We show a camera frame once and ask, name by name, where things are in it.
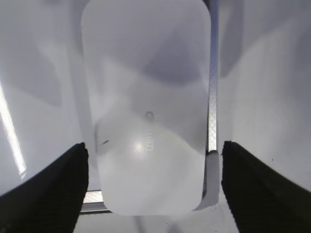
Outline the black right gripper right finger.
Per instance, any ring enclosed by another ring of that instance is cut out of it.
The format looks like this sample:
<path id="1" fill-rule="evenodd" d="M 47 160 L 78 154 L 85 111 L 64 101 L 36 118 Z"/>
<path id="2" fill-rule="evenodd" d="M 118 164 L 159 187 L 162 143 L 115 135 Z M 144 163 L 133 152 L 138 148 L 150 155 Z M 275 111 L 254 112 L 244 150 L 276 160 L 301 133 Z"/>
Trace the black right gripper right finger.
<path id="1" fill-rule="evenodd" d="M 311 193 L 226 141 L 221 185 L 241 233 L 309 233 Z"/>

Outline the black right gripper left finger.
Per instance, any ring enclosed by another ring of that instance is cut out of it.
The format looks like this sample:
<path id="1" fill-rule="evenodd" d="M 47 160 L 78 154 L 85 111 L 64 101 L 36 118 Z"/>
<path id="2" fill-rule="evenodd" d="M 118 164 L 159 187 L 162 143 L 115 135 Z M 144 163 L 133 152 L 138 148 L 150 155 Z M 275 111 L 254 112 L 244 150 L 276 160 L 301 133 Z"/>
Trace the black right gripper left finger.
<path id="1" fill-rule="evenodd" d="M 88 188 L 88 151 L 75 144 L 0 197 L 2 233 L 71 233 Z"/>

